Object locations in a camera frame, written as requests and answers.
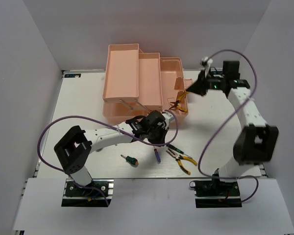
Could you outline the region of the yellow needle-nose pliers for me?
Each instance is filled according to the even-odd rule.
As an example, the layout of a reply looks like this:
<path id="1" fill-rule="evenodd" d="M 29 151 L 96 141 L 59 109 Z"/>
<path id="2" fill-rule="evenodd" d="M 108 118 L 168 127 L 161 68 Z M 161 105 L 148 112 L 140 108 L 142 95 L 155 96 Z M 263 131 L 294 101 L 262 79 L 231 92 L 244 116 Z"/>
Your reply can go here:
<path id="1" fill-rule="evenodd" d="M 191 162 L 194 166 L 197 166 L 198 163 L 193 159 L 193 158 L 190 158 L 188 156 L 183 156 L 183 155 L 180 155 L 180 154 L 176 154 L 175 152 L 173 152 L 172 150 L 166 150 L 166 152 L 175 159 L 175 161 L 178 163 L 179 165 L 179 168 L 187 175 L 191 175 L 191 172 L 189 170 L 187 170 L 183 163 L 182 163 L 182 160 L 185 160 L 185 161 L 188 161 L 188 162 Z"/>

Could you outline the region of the green orange-capped stubby screwdriver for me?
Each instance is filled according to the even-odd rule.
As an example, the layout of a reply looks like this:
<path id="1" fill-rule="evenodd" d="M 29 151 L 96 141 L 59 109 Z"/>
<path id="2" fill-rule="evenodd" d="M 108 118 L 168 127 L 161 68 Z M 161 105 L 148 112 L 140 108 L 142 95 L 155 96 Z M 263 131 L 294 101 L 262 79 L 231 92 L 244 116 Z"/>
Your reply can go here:
<path id="1" fill-rule="evenodd" d="M 128 162 L 131 166 L 137 167 L 138 166 L 138 160 L 136 158 L 130 157 L 130 156 L 125 156 L 121 155 L 126 162 Z"/>

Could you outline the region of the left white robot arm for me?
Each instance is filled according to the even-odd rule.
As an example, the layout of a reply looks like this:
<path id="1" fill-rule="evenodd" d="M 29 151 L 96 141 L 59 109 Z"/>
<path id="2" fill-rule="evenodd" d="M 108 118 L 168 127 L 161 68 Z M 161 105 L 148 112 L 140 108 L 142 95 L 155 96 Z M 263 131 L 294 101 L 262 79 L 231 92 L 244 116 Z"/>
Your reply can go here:
<path id="1" fill-rule="evenodd" d="M 55 145 L 54 151 L 65 174 L 77 183 L 82 195 L 93 192 L 93 179 L 85 163 L 93 152 L 120 143 L 147 140 L 152 145 L 164 144 L 169 125 L 175 122 L 171 113 L 152 111 L 147 116 L 135 116 L 118 125 L 83 130 L 74 126 Z"/>

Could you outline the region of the yellow cutting pliers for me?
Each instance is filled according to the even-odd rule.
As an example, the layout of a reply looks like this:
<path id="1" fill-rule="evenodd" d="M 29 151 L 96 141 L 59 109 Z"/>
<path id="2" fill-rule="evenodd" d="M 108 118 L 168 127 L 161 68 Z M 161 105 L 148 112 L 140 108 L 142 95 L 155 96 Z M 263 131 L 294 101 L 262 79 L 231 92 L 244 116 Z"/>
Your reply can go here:
<path id="1" fill-rule="evenodd" d="M 188 108 L 184 108 L 183 106 L 181 106 L 182 101 L 186 99 L 188 92 L 186 91 L 180 91 L 177 94 L 177 98 L 174 102 L 170 102 L 171 107 L 169 107 L 169 110 L 173 110 L 173 109 L 177 109 L 181 112 L 188 112 Z"/>

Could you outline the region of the long blue-handled screwdriver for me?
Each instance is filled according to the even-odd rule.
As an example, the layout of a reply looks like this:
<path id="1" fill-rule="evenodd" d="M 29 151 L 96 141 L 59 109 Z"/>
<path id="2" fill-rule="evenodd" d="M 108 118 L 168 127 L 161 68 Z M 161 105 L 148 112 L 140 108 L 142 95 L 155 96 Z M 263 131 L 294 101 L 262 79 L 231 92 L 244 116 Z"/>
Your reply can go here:
<path id="1" fill-rule="evenodd" d="M 153 149 L 154 150 L 154 154 L 155 154 L 155 157 L 156 157 L 156 160 L 157 160 L 157 163 L 161 163 L 161 158 L 160 158 L 160 155 L 159 155 L 159 152 L 156 148 Z"/>

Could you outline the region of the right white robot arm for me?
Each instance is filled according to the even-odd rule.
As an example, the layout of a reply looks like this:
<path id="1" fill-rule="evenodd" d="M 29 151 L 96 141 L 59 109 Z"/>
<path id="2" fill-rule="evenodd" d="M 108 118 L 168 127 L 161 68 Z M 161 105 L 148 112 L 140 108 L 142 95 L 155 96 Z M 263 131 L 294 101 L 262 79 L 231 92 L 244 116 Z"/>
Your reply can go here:
<path id="1" fill-rule="evenodd" d="M 255 165 L 271 161 L 279 130 L 269 125 L 257 109 L 251 98 L 249 83 L 240 78 L 239 61 L 224 61 L 220 76 L 211 72 L 212 62 L 207 57 L 202 59 L 204 68 L 187 91 L 200 96 L 206 95 L 209 90 L 222 91 L 236 110 L 241 132 L 234 143 L 233 156 L 215 171 L 213 177 L 218 179 L 211 183 L 212 191 L 223 195 L 229 190 L 228 182 L 237 181 Z"/>

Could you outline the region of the black green precision screwdriver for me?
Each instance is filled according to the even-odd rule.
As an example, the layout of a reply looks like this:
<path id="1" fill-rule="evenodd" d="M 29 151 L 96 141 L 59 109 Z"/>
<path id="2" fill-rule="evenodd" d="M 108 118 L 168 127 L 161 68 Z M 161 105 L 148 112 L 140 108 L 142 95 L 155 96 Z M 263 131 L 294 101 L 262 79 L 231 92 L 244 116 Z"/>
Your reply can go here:
<path id="1" fill-rule="evenodd" d="M 178 152 L 179 154 L 182 154 L 182 155 L 185 155 L 187 157 L 189 157 L 189 155 L 187 155 L 185 152 L 183 152 L 182 150 L 180 150 L 179 148 L 173 146 L 172 144 L 167 144 L 167 148 L 175 151 L 175 152 Z"/>

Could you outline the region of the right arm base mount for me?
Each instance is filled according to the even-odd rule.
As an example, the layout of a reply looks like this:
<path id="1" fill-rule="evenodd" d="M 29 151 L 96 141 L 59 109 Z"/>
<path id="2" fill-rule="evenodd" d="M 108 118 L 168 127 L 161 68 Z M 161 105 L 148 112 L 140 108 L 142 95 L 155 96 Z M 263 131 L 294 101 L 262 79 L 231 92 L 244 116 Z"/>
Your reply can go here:
<path id="1" fill-rule="evenodd" d="M 198 209 L 242 207 L 237 182 L 223 182 L 219 179 L 193 180 L 190 181 L 189 187 L 195 191 Z"/>

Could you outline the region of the pink plastic toolbox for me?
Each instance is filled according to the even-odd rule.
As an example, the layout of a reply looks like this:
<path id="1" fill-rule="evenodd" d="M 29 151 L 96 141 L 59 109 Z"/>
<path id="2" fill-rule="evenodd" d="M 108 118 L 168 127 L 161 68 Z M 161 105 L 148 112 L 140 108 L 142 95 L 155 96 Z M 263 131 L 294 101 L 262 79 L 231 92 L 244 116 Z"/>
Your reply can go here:
<path id="1" fill-rule="evenodd" d="M 111 125 L 151 111 L 168 110 L 192 84 L 178 57 L 143 52 L 139 44 L 109 45 L 103 90 L 103 116 Z M 188 112 L 172 110 L 181 124 Z"/>

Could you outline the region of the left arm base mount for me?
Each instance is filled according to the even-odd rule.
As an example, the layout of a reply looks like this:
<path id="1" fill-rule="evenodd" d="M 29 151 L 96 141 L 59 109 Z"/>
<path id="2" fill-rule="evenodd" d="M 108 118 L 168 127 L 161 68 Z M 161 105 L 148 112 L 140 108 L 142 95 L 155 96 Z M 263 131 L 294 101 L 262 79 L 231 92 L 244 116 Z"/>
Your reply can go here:
<path id="1" fill-rule="evenodd" d="M 113 179 L 94 180 L 88 187 L 91 188 L 80 188 L 73 180 L 67 179 L 61 206 L 84 208 L 106 208 L 109 206 L 113 196 Z"/>

